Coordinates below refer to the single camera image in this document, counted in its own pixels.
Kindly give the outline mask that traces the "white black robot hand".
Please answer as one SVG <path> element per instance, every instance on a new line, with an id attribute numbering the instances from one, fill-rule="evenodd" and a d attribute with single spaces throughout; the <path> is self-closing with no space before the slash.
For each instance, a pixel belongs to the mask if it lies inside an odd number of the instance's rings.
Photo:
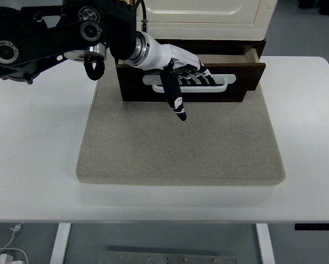
<path id="1" fill-rule="evenodd" d="M 210 71 L 197 55 L 170 44 L 160 44 L 145 32 L 136 33 L 136 46 L 126 61 L 131 67 L 158 74 L 169 106 L 180 120 L 187 114 L 183 105 L 180 79 L 196 77 L 202 85 L 215 85 Z"/>

